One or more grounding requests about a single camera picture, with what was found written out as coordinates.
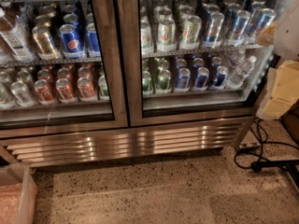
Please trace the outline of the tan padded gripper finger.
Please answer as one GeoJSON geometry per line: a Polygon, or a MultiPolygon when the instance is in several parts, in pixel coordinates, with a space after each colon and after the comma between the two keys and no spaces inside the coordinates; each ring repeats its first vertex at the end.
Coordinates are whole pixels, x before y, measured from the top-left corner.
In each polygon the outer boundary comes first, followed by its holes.
{"type": "Polygon", "coordinates": [[[295,29],[282,28],[277,21],[264,28],[255,39],[265,47],[273,45],[274,52],[283,63],[270,68],[267,75],[266,94],[256,116],[260,119],[279,119],[299,99],[299,44],[295,29]]]}

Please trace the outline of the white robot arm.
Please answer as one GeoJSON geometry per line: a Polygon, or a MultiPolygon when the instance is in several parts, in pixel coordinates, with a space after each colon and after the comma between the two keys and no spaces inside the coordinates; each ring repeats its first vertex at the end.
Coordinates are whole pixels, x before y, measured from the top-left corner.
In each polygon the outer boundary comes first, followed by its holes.
{"type": "Polygon", "coordinates": [[[284,60],[279,68],[269,69],[267,93],[256,113],[260,119],[279,119],[299,99],[299,0],[293,0],[277,21],[262,29],[255,42],[273,45],[284,60]]]}

